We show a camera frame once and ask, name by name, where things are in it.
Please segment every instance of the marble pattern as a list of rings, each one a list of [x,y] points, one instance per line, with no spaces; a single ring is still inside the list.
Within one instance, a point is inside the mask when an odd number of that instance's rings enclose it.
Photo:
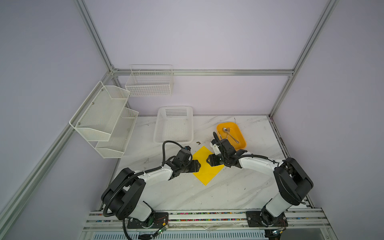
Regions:
[[[235,122],[247,141],[246,149],[274,159],[284,155],[266,116],[194,116],[194,154],[202,146],[212,149],[212,132],[222,122]],[[116,174],[123,168],[145,170],[161,164],[162,149],[153,142],[156,117],[138,117],[125,155]],[[166,145],[166,157],[176,155],[179,147]],[[141,200],[155,210],[254,209],[262,208],[278,193],[269,176],[249,169],[224,167],[207,186],[193,174],[181,174],[170,181],[145,187]]]

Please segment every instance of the yellow paper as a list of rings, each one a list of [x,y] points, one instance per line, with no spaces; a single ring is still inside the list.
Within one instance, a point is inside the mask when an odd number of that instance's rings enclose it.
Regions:
[[[211,167],[207,163],[207,158],[209,155],[213,154],[206,147],[200,148],[194,155],[193,159],[198,160],[201,164],[199,172],[194,172],[193,174],[199,179],[204,185],[207,185],[219,172],[223,169],[224,165],[219,165]]]

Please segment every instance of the spoon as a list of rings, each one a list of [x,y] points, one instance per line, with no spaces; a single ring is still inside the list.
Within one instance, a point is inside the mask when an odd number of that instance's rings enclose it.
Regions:
[[[229,134],[229,130],[230,130],[230,128],[223,128],[223,132],[225,132],[227,135],[229,135],[229,136],[231,136],[232,137],[232,135],[231,134]],[[232,137],[234,140],[235,140],[235,142],[237,143],[237,144],[239,144],[240,142],[239,141],[237,141],[234,137]]]

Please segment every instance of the orange tray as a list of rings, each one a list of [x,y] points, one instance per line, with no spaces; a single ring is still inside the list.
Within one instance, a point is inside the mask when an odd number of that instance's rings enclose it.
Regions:
[[[229,135],[227,138],[227,134],[223,132],[224,127],[230,128],[229,134],[231,134],[237,141],[239,141],[239,143],[236,143],[235,140],[231,138],[231,136]],[[220,123],[219,125],[217,125],[216,130],[218,133],[218,137],[220,138],[220,135],[221,135],[223,139],[227,138],[230,144],[235,148],[236,151],[239,149],[244,149],[247,146],[247,142],[245,141],[243,134],[241,133],[240,128],[239,126],[237,126],[236,123],[234,122]]]

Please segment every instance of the white wire basket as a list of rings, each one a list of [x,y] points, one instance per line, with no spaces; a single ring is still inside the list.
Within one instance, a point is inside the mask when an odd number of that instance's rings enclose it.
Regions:
[[[129,91],[102,82],[95,88],[100,90],[79,118],[81,108],[78,109],[70,125],[103,158],[121,158],[139,113],[125,107]]]
[[[131,75],[125,85],[132,97],[171,96],[172,65],[131,65]]]
[[[153,141],[171,140],[180,144],[193,141],[193,110],[188,106],[162,107],[157,112]]]

